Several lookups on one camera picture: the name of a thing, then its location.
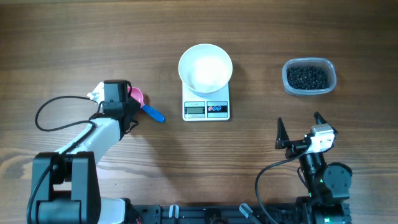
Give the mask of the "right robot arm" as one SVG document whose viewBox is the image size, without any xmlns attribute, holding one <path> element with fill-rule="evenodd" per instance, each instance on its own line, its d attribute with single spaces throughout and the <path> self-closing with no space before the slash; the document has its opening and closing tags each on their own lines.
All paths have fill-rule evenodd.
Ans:
<svg viewBox="0 0 398 224">
<path fill-rule="evenodd" d="M 340 162 L 326 163 L 324 153 L 334 147 L 338 132 L 316 112 L 316 125 L 302 140 L 291 141 L 281 118 L 277 122 L 275 148 L 285 149 L 285 157 L 296 157 L 300 163 L 303 181 L 308 191 L 306 197 L 297 197 L 295 221 L 315 224 L 349 224 L 351 211 L 345 200 L 353 172 Z"/>
</svg>

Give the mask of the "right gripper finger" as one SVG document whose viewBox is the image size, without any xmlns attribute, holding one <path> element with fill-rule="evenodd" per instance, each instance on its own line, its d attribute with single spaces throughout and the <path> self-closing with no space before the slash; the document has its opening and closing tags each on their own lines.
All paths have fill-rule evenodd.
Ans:
<svg viewBox="0 0 398 224">
<path fill-rule="evenodd" d="M 316 124 L 328 124 L 328 122 L 317 111 L 314 113 L 314 118 L 315 118 Z M 332 128 L 334 135 L 337 136 L 338 131 L 332 125 L 330 125 L 330 127 Z"/>
<path fill-rule="evenodd" d="M 291 146 L 289 135 L 287 134 L 282 118 L 277 120 L 277 137 L 275 140 L 275 149 L 285 149 Z"/>
</svg>

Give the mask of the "pink scoop with blue handle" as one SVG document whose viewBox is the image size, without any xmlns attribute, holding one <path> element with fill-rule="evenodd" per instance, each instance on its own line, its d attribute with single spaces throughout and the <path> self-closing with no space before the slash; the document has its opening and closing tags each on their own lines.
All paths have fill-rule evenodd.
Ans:
<svg viewBox="0 0 398 224">
<path fill-rule="evenodd" d="M 154 120 L 156 120 L 160 123 L 165 122 L 164 115 L 162 115 L 160 112 L 155 110 L 153 107 L 151 107 L 145 103 L 144 94 L 141 92 L 141 90 L 139 88 L 128 87 L 127 91 L 131 97 L 133 97 L 136 101 L 138 101 L 141 104 L 141 109 L 143 111 L 145 111 L 151 118 L 153 118 Z"/>
</svg>

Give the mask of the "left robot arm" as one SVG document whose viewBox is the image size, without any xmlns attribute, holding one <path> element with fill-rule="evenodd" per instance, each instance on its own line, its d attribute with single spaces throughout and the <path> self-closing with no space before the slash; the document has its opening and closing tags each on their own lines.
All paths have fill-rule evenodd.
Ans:
<svg viewBox="0 0 398 224">
<path fill-rule="evenodd" d="M 104 101 L 85 132 L 58 152 L 34 157 L 27 223 L 98 223 L 101 196 L 96 165 L 106 151 L 138 125 L 140 108 L 127 80 L 104 81 Z"/>
</svg>

